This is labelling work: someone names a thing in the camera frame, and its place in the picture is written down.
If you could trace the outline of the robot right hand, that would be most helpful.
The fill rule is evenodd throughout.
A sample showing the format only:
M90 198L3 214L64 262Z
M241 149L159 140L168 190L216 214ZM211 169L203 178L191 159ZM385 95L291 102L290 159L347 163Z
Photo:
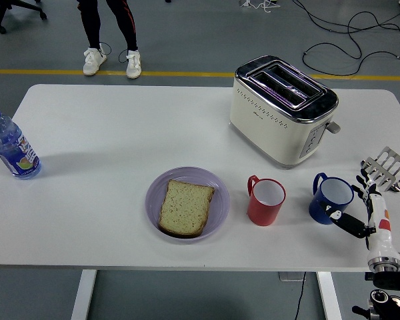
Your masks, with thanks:
M365 238L369 254L367 262L370 270L400 269L400 254L392 244L391 223L385 200L376 184L366 170L356 176L361 187L353 190L363 200L368 213L368 223L363 223L350 214L325 201L320 201L320 208L342 230L357 238Z

